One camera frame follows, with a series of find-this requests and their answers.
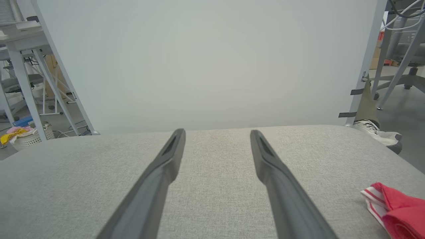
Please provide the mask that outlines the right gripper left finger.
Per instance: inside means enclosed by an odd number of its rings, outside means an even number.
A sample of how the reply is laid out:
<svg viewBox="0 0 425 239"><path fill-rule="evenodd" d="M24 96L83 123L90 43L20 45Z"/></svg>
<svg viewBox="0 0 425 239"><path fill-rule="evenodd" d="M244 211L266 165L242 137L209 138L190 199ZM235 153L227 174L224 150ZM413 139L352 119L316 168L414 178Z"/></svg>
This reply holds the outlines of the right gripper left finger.
<svg viewBox="0 0 425 239"><path fill-rule="evenodd" d="M176 180L186 132L176 129L102 228L99 239L155 239L169 185Z"/></svg>

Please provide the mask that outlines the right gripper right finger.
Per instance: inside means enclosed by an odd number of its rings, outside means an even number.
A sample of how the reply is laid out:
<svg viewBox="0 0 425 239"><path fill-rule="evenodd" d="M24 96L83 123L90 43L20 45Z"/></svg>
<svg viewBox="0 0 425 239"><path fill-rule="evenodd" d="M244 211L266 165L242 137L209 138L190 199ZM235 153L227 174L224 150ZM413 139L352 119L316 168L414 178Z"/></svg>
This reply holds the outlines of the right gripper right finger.
<svg viewBox="0 0 425 239"><path fill-rule="evenodd" d="M279 239L336 239L326 219L259 130L250 132L257 177L267 189Z"/></svg>

